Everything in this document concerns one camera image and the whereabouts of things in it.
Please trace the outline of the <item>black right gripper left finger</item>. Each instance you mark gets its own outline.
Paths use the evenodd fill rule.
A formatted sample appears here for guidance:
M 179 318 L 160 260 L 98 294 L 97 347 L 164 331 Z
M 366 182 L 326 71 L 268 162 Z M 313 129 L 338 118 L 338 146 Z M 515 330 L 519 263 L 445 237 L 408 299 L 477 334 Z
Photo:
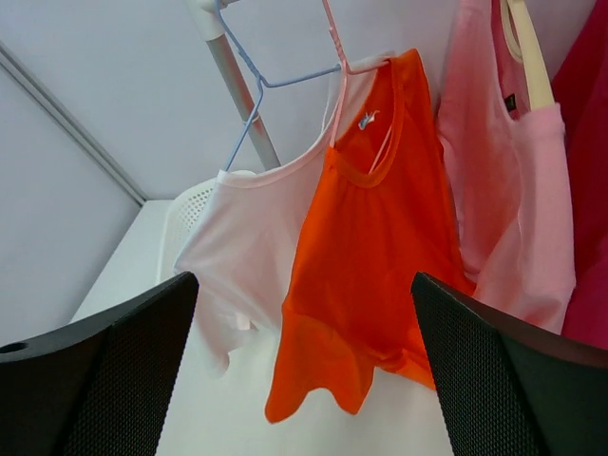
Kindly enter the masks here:
M 198 290 L 182 273 L 2 347 L 2 454 L 155 454 Z

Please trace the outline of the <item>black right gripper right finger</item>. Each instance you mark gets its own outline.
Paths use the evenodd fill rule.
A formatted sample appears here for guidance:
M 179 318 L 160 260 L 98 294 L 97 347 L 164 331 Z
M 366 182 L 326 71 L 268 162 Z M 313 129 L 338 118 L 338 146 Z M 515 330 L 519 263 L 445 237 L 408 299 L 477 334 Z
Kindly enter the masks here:
M 414 277 L 411 294 L 454 454 L 606 454 L 605 350 L 426 273 Z

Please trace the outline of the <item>orange t shirt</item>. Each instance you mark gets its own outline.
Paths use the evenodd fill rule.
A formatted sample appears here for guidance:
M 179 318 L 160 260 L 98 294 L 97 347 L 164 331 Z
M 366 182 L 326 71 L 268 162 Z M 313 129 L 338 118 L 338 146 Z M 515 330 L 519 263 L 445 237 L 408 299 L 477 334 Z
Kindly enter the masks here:
M 265 415 L 316 389 L 360 410 L 374 372 L 434 385 L 410 286 L 419 272 L 467 294 L 443 148 L 415 49 L 381 66 L 332 142 L 296 247 Z

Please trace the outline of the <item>cream wooden hanger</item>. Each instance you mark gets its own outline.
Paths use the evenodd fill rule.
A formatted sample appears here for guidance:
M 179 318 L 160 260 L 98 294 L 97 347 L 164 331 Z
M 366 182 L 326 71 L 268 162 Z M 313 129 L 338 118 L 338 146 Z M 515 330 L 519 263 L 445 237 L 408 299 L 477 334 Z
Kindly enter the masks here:
M 523 65 L 529 107 L 541 109 L 555 103 L 538 37 L 524 1 L 501 1 L 503 35 L 514 59 Z

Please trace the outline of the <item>pink wire hanger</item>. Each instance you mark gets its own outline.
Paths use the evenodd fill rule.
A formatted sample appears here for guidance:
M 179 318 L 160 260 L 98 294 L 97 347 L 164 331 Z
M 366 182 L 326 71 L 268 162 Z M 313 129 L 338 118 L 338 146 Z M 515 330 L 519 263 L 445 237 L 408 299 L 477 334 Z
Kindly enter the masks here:
M 377 62 L 375 66 L 363 66 L 363 67 L 360 67 L 359 69 L 353 70 L 350 66 L 346 51 L 344 50 L 341 39 L 339 37 L 337 25 L 333 18 L 333 13 L 332 13 L 332 10 L 330 7 L 330 3 L 329 3 L 329 1 L 323 0 L 322 4 L 323 4 L 323 8 L 324 8 L 324 11 L 327 16 L 328 23 L 329 23 L 329 34 L 332 38 L 333 45 L 335 47 L 336 53 L 339 58 L 339 68 L 340 68 L 339 71 L 340 71 L 340 75 L 341 75 L 341 82 L 340 82 L 340 87 L 339 87 L 340 90 L 339 90 L 338 97 L 335 102 L 331 117 L 328 117 L 328 116 L 330 115 L 330 101 L 331 101 L 330 95 L 332 92 L 332 83 L 329 82 L 329 85 L 328 85 L 328 99 L 327 99 L 327 102 L 325 105 L 325 111 L 324 111 L 323 121 L 322 121 L 322 129 L 325 129 L 328 127 L 329 121 L 332 121 L 332 125 L 331 125 L 332 129 L 331 129 L 331 135 L 330 135 L 328 148 L 324 154 L 324 165 L 325 165 L 325 160 L 328 158 L 328 154 L 330 153 L 331 150 L 334 150 L 334 147 L 335 147 L 338 127 L 340 124 L 344 103 L 347 98 L 349 76 L 359 75 L 359 74 L 363 74 L 366 72 L 370 72 L 370 71 L 379 69 L 380 67 L 388 65 L 390 63 L 390 61 L 385 59 L 381 62 Z M 365 128 L 369 124 L 375 122 L 376 115 L 379 113 L 380 113 L 380 110 L 377 110 L 377 109 L 374 109 L 371 112 L 366 111 L 365 115 L 358 123 L 359 129 L 365 130 Z M 380 158 L 384 152 L 386 144 L 390 138 L 391 130 L 392 130 L 392 126 L 389 126 L 388 130 L 385 134 L 385 138 L 384 138 L 383 142 L 381 143 L 380 147 L 378 148 L 376 156 L 375 156 L 372 164 L 370 165 L 368 174 L 371 174 L 371 172 L 377 167 L 377 163 L 380 161 Z

